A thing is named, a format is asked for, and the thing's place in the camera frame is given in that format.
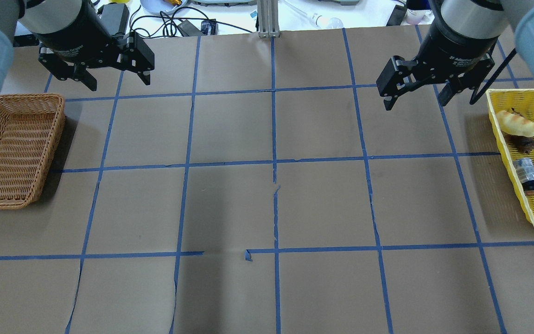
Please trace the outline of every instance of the white surface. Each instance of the white surface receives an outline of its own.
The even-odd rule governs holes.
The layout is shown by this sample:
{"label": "white surface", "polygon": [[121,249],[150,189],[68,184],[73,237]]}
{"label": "white surface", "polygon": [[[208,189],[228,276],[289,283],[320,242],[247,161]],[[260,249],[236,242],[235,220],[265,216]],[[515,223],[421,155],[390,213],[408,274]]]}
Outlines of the white surface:
{"label": "white surface", "polygon": [[[302,9],[307,13],[319,13],[328,17],[337,17],[343,21],[345,28],[358,28],[358,27],[381,27],[385,26],[390,13],[393,11],[394,6],[399,2],[395,0],[360,0],[358,4],[354,6],[341,6],[336,2],[326,2],[318,0],[289,0],[292,4]],[[108,0],[102,0],[102,4],[108,3]],[[130,0],[127,5],[129,10],[133,13],[139,6],[140,0]],[[250,17],[250,13],[256,11],[257,5],[237,5],[237,6],[199,6],[189,4],[189,6],[201,9],[204,13],[210,17],[210,19],[216,19],[221,22],[230,23],[243,27],[252,32],[256,31],[255,20]],[[295,13],[288,5],[283,2],[279,2],[279,21],[280,30],[316,30],[308,19]],[[148,15],[144,9],[137,13],[136,17],[141,15]],[[200,13],[190,9],[182,9],[176,15],[176,17],[203,17]],[[422,24],[430,23],[430,19],[426,18],[422,21]],[[201,26],[201,20],[193,20],[192,23],[199,28]],[[140,19],[135,27],[142,27],[150,32],[154,32],[162,24],[161,19],[146,18]],[[239,34],[244,31],[237,28],[229,27],[226,25],[218,24],[219,34]]]}

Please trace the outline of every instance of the cable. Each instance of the cable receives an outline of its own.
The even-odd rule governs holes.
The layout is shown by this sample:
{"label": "cable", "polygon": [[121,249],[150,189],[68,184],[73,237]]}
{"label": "cable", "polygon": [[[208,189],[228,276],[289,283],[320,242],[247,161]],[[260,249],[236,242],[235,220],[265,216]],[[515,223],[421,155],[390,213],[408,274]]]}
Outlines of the cable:
{"label": "cable", "polygon": [[512,51],[509,53],[509,55],[506,56],[506,59],[504,59],[504,61],[502,61],[502,64],[500,64],[500,66],[498,66],[498,69],[489,78],[488,82],[483,86],[483,88],[481,88],[481,91],[479,92],[479,94],[477,93],[477,89],[479,87],[474,89],[473,94],[471,95],[471,99],[469,100],[469,104],[473,105],[477,101],[479,101],[479,99],[481,99],[483,94],[485,94],[485,91],[487,91],[487,89],[490,88],[490,85],[492,85],[492,83],[495,82],[496,78],[498,78],[500,73],[502,73],[502,70],[504,70],[504,68],[508,65],[508,63],[510,63],[510,61],[515,57],[515,55],[516,55],[516,49],[512,49]]}
{"label": "cable", "polygon": [[[176,13],[178,13],[182,9],[193,9],[194,11],[201,13],[204,16],[204,18],[199,18],[199,17],[175,17]],[[136,19],[134,19],[136,13],[139,12],[140,10],[141,10],[141,5],[131,14],[131,17],[129,17],[129,30],[132,31],[132,32],[137,32],[143,39],[176,37],[176,34],[178,32],[178,25],[175,22],[176,19],[178,21],[180,21],[180,22],[184,21],[185,19],[210,19],[203,11],[201,11],[201,10],[199,10],[197,8],[194,8],[194,7],[190,7],[190,6],[179,7],[171,15],[168,15],[166,12],[161,11],[159,13],[159,15],[142,15],[142,16],[137,17]],[[137,21],[139,21],[140,19],[148,18],[148,17],[155,18],[155,19],[162,19],[163,23],[153,33],[150,33],[150,31],[145,29],[145,28],[141,28],[141,27],[134,28],[134,25],[137,23]],[[216,21],[216,23],[219,23],[219,24],[225,25],[225,26],[230,26],[230,27],[233,27],[233,28],[237,28],[237,29],[243,30],[244,32],[251,32],[250,30],[247,30],[247,29],[239,27],[239,26],[231,25],[230,23],[225,23],[225,22],[220,22],[220,21]],[[159,35],[159,36],[154,36],[160,30],[162,31],[162,34]]]}

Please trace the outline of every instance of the grid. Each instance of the grid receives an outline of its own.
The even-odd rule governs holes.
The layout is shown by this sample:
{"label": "grid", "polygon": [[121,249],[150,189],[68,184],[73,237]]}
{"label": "grid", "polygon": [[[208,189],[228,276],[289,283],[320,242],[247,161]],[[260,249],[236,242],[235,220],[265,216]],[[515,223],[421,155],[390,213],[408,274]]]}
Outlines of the grid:
{"label": "grid", "polygon": [[[416,26],[415,30],[417,32],[418,38],[422,40],[422,36],[419,28]],[[356,84],[356,78],[354,76],[354,66],[352,63],[352,56],[350,51],[350,43],[348,42],[346,30],[343,29],[343,41],[345,44],[345,51],[347,53],[347,59],[349,63],[349,71],[351,78],[351,85],[331,85],[324,87],[300,87],[300,88],[276,88],[276,75],[275,75],[275,40],[271,40],[271,89],[266,90],[232,90],[232,91],[210,91],[210,92],[197,92],[197,70],[199,68],[199,49],[201,46],[201,38],[197,38],[197,51],[195,54],[195,72],[193,76],[193,86],[191,88],[191,93],[174,93],[174,94],[163,94],[163,95],[138,95],[138,96],[120,96],[121,83],[123,81],[123,73],[119,78],[117,85],[116,93],[114,96],[109,97],[92,97],[85,99],[68,99],[68,102],[72,101],[103,101],[103,100],[112,100],[113,108],[110,117],[110,123],[108,124],[108,131],[106,133],[106,140],[104,142],[104,150],[102,151],[102,160],[100,161],[100,166],[96,168],[81,168],[81,169],[63,169],[52,171],[53,173],[86,173],[86,172],[97,172],[97,182],[95,186],[95,192],[92,199],[91,210],[89,212],[89,219],[87,222],[87,228],[85,231],[83,239],[83,248],[80,254],[61,254],[61,255],[42,255],[42,256],[0,256],[0,261],[2,260],[52,260],[52,259],[80,259],[80,277],[81,270],[83,268],[83,261],[87,258],[135,258],[135,257],[174,257],[176,259],[174,266],[174,285],[176,290],[178,290],[178,276],[180,268],[180,259],[182,256],[202,256],[203,251],[182,251],[182,237],[184,230],[184,212],[186,205],[186,195],[187,195],[187,182],[189,176],[189,169],[195,167],[216,167],[216,166],[231,166],[231,165],[273,165],[273,183],[277,183],[277,170],[278,164],[284,163],[310,163],[318,161],[363,161],[364,162],[364,177],[367,182],[368,193],[369,193],[369,206],[371,209],[371,215],[373,220],[373,229],[375,232],[375,245],[373,246],[354,246],[354,247],[297,247],[297,248],[280,248],[279,246],[279,230],[278,230],[278,192],[279,188],[273,194],[273,234],[275,241],[273,243],[272,249],[248,249],[246,250],[244,257],[248,261],[252,261],[253,254],[273,254],[275,258],[275,321],[276,321],[276,332],[280,334],[282,332],[281,327],[281,310],[280,310],[280,254],[290,253],[290,252],[347,252],[347,251],[375,251],[377,252],[379,270],[380,270],[380,279],[381,279],[381,289],[383,292],[384,299],[384,309],[386,313],[386,320],[388,326],[388,332],[393,333],[393,322],[392,322],[392,306],[388,301],[388,288],[386,283],[386,274],[384,269],[384,251],[388,250],[424,250],[424,249],[479,249],[479,255],[483,263],[483,270],[489,285],[489,291],[491,294],[492,302],[494,304],[494,309],[496,311],[496,317],[498,319],[498,324],[500,326],[500,331],[506,333],[506,326],[504,325],[504,320],[502,319],[502,313],[500,311],[500,305],[498,298],[496,297],[496,292],[494,285],[492,283],[492,275],[488,262],[486,260],[484,249],[489,247],[514,247],[514,246],[533,246],[534,241],[512,241],[512,242],[493,242],[493,243],[484,243],[481,240],[479,231],[477,230],[477,222],[475,219],[475,214],[473,213],[473,208],[469,198],[469,192],[464,180],[464,175],[460,165],[459,158],[466,156],[494,156],[499,155],[498,152],[475,152],[475,153],[459,153],[457,152],[454,141],[451,135],[451,129],[449,123],[445,116],[444,108],[441,105],[438,105],[439,112],[441,113],[442,120],[447,132],[451,153],[448,154],[395,154],[395,155],[369,155],[367,153],[367,148],[364,141],[364,130],[362,128],[362,120],[360,115],[360,103],[358,101],[358,88],[363,87],[375,87],[375,84]],[[502,57],[505,57],[502,45],[498,43],[498,49],[502,54]],[[515,78],[510,65],[507,66],[509,71],[509,79],[498,79],[497,82],[512,82],[513,85],[518,88],[517,82],[522,81],[532,81],[532,78]],[[48,91],[49,85],[51,84],[52,76],[49,76],[44,92]],[[358,131],[360,133],[360,144],[362,147],[362,156],[348,156],[348,157],[335,157],[335,158],[307,158],[307,159],[278,159],[276,152],[276,92],[278,91],[301,91],[301,90],[330,90],[330,89],[352,89],[354,104],[356,109],[356,119],[358,123]],[[271,160],[261,160],[261,161],[217,161],[210,163],[191,163],[191,138],[193,134],[193,126],[195,121],[195,97],[200,95],[226,95],[226,94],[237,94],[237,93],[262,93],[270,92],[272,99],[272,121],[273,121],[273,158]],[[438,96],[439,91],[436,85],[434,85],[434,92]],[[114,115],[117,108],[117,102],[121,99],[138,99],[138,98],[151,98],[151,97],[171,97],[171,96],[190,96],[191,97],[191,112],[189,117],[189,131],[187,137],[187,150],[186,150],[186,162],[178,163],[172,165],[131,165],[131,166],[113,166],[106,167],[104,161],[106,159],[106,153],[108,150],[108,142],[110,140],[110,135],[112,132]],[[373,196],[373,186],[371,182],[371,175],[369,169],[369,162],[379,159],[424,159],[424,158],[453,158],[456,165],[458,176],[460,179],[460,184],[462,186],[462,191],[464,192],[464,198],[466,199],[466,204],[473,228],[475,233],[475,243],[452,243],[452,244],[413,244],[413,245],[383,245],[380,241],[380,236],[377,230],[376,224],[376,215],[375,215],[375,205],[372,200]],[[95,213],[95,207],[98,198],[98,190],[100,182],[102,181],[103,174],[105,171],[116,171],[116,170],[128,170],[128,169],[161,169],[161,168],[175,168],[175,167],[184,167],[184,183],[182,191],[182,200],[181,200],[181,209],[180,209],[180,220],[178,225],[178,245],[177,251],[175,252],[138,252],[138,253],[117,253],[117,254],[87,254],[87,247],[89,241],[89,233],[91,230],[92,220]],[[71,319],[66,327],[66,334],[70,332]],[[174,331],[174,319],[172,319],[172,327],[170,333]]]}

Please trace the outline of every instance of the brown wicker basket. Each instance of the brown wicker basket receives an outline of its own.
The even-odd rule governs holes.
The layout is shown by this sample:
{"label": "brown wicker basket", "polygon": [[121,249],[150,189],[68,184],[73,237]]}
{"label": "brown wicker basket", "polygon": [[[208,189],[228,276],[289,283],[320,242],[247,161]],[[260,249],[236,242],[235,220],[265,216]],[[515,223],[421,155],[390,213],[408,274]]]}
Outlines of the brown wicker basket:
{"label": "brown wicker basket", "polygon": [[64,108],[57,94],[0,96],[0,210],[40,197],[65,125]]}

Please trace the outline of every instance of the metal bracket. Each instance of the metal bracket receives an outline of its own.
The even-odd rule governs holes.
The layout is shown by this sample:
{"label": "metal bracket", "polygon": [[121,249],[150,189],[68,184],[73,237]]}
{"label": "metal bracket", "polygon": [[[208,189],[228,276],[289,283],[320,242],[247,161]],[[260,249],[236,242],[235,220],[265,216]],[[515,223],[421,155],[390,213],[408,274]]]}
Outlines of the metal bracket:
{"label": "metal bracket", "polygon": [[271,38],[280,36],[277,0],[257,0],[259,16],[259,37]]}

